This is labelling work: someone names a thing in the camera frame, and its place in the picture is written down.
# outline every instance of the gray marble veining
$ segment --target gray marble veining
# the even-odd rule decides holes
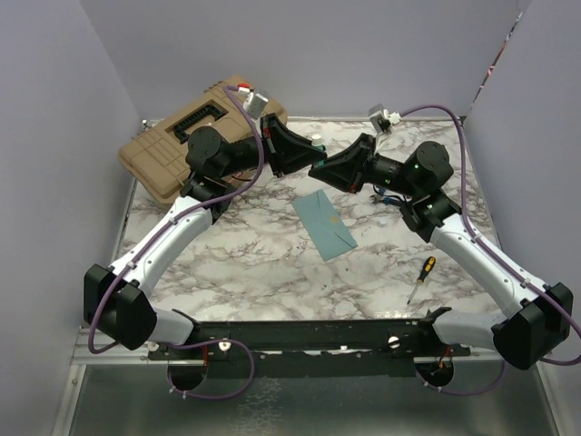
[[[302,135],[321,134],[329,154],[349,146],[362,132],[372,133],[367,123],[300,122],[289,127]],[[405,160],[427,140],[448,148],[456,171],[445,189],[459,202],[459,146],[451,123],[399,124],[381,153]],[[464,312],[497,309],[462,268],[411,233],[395,208],[371,204],[370,186],[358,195],[341,193],[306,174],[303,170],[277,179],[266,168],[258,183],[235,199],[168,269],[151,297],[154,305],[179,309],[201,321],[409,317],[442,305]],[[319,189],[359,245],[326,263],[291,206]],[[468,198],[472,221],[494,241],[471,168]],[[122,250],[139,242],[165,212],[138,184]],[[431,254],[437,266],[407,306],[421,264]]]

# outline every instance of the white connector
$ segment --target white connector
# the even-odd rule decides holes
[[[391,125],[396,125],[401,122],[401,115],[399,112],[392,112],[391,114],[388,112],[388,121]]]

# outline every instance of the metal bolt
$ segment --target metal bolt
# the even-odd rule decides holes
[[[391,350],[395,350],[396,348],[399,348],[400,345],[401,345],[401,343],[399,343],[399,337],[391,336],[388,339],[388,346],[390,347]]]

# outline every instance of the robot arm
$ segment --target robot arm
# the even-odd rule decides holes
[[[253,95],[263,98],[260,93]],[[384,112],[379,111],[371,119],[378,130],[377,138],[362,134],[348,149],[330,158],[324,151],[313,147],[310,140],[289,131],[274,115],[255,121],[260,127],[266,161],[278,176],[312,165],[309,176],[343,192],[358,193],[365,183],[372,183],[410,198],[400,207],[408,228],[425,242],[433,243],[450,255],[500,307],[502,314],[499,315],[462,314],[442,308],[416,322],[407,321],[405,329],[412,330],[405,330],[403,336],[410,339],[402,348],[406,348],[411,357],[441,355],[442,345],[462,343],[498,350],[517,368],[529,368],[567,337],[568,323],[545,300],[509,276],[480,248],[475,239],[484,240],[484,236],[476,230],[475,237],[470,235],[460,207],[441,190],[453,174],[446,149],[441,144],[425,142],[406,162],[394,161],[377,153],[377,145],[388,134],[393,117],[384,116]],[[209,126],[194,131],[188,146],[186,161],[192,169],[191,175],[172,209],[133,249],[139,252],[146,247],[141,260],[134,264],[133,252],[130,252],[109,268],[94,265],[85,275],[84,318],[91,322],[105,290],[121,271],[129,269],[107,301],[98,328],[130,350],[147,341],[182,345],[207,339],[195,320],[177,311],[154,310],[148,297],[179,253],[220,218],[229,202],[198,209],[179,222],[174,217],[200,202],[231,193],[234,188],[222,177],[251,169],[258,160],[258,145],[253,138],[230,144]],[[167,232],[151,243],[153,235],[164,226],[168,227]],[[514,269],[521,271],[526,282],[544,289],[571,313],[573,297],[564,285],[559,283],[549,287],[500,250],[493,250]],[[336,343],[342,342],[337,341],[340,338],[319,341],[317,346],[338,349]],[[361,347],[363,342],[358,337],[352,343]],[[389,351],[391,357],[395,356],[397,347],[389,348],[392,349]]]

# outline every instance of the black plastic housing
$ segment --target black plastic housing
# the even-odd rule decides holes
[[[102,266],[93,265],[84,275],[83,316],[88,323],[99,302],[115,279],[115,274]],[[151,336],[157,315],[139,284],[121,280],[104,307],[97,329],[118,341],[128,350],[142,346]]]

